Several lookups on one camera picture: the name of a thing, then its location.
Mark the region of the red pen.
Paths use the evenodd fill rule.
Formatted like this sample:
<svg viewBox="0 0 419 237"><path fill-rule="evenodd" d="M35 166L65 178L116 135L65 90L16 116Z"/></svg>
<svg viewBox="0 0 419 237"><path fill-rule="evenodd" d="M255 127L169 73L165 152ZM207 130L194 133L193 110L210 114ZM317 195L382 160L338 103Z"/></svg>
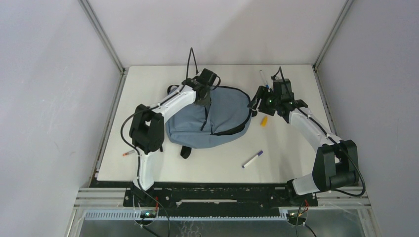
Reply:
<svg viewBox="0 0 419 237"><path fill-rule="evenodd" d="M126 157L126 156L131 155L131 154L134 154L134 153L136 153L135 150L131 150L131 151L125 152L125 153L123 153L123 157Z"/></svg>

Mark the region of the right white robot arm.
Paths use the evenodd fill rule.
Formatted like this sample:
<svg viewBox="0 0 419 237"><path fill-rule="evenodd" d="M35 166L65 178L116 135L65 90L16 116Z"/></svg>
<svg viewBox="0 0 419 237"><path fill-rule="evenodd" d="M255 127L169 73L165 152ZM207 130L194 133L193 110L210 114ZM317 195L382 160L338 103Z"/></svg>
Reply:
<svg viewBox="0 0 419 237"><path fill-rule="evenodd" d="M301 99L295 100L289 79L275 79L273 88L259 86L248 108L279 115L308 141L316 153L312 172L287 182L286 201L299 205L306 194L341 191L361 181L357 146L325 128Z"/></svg>

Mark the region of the white marker blue cap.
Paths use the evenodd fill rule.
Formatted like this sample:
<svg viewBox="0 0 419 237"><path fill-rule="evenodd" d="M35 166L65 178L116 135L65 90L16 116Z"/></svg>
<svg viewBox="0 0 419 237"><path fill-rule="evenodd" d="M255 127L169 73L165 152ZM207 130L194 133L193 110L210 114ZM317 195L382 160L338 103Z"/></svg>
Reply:
<svg viewBox="0 0 419 237"><path fill-rule="evenodd" d="M259 74L260 74L260 77L261 77L263 86L269 89L269 83L268 83L268 80L266 79L266 76L265 76L264 71L263 70L260 70L259 71Z"/></svg>

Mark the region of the yellow highlighter cap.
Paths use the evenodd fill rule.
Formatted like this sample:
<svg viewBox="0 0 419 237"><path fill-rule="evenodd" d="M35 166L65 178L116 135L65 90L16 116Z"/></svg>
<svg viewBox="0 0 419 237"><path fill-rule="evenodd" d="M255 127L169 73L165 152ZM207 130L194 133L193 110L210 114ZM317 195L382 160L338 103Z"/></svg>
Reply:
<svg viewBox="0 0 419 237"><path fill-rule="evenodd" d="M264 116L260 123L260 126L265 127L267 125L267 121L268 121L268 117Z"/></svg>

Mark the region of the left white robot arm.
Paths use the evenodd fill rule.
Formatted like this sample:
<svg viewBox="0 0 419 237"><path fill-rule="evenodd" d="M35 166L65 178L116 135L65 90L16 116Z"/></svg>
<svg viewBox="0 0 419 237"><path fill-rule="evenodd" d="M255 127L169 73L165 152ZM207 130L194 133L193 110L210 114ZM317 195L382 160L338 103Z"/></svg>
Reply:
<svg viewBox="0 0 419 237"><path fill-rule="evenodd" d="M154 192L150 189L154 184L151 161L155 152L160 151L165 139L165 124L181 109L188 105L208 105L210 91L219 86L220 77L211 70L203 69L193 78L186 78L160 102L153 106L140 104L133 115L129 129L133 147L138 154L138 169L133 180L139 189L135 199L143 206L154 201Z"/></svg>

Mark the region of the blue-grey student backpack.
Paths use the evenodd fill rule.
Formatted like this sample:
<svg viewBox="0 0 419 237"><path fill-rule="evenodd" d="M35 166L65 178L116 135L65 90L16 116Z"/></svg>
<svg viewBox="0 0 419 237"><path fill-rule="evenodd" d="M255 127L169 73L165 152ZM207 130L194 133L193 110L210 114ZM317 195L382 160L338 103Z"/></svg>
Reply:
<svg viewBox="0 0 419 237"><path fill-rule="evenodd" d="M183 158L188 158L192 149L214 148L247 132L252 119L247 93L220 86L210 93L210 98L210 105L187 105L166 123L167 136L172 143L182 146Z"/></svg>

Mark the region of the white marker purple cap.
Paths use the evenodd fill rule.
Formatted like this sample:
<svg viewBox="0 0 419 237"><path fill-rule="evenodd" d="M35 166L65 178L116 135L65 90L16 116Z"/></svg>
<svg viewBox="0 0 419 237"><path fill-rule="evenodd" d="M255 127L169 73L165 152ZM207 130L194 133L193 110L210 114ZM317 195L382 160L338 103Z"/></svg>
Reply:
<svg viewBox="0 0 419 237"><path fill-rule="evenodd" d="M252 162L254 162L258 157L260 157L263 154L263 150L260 150L258 153L256 153L253 157L251 157L249 160L247 160L245 163L242 164L242 168L248 167Z"/></svg>

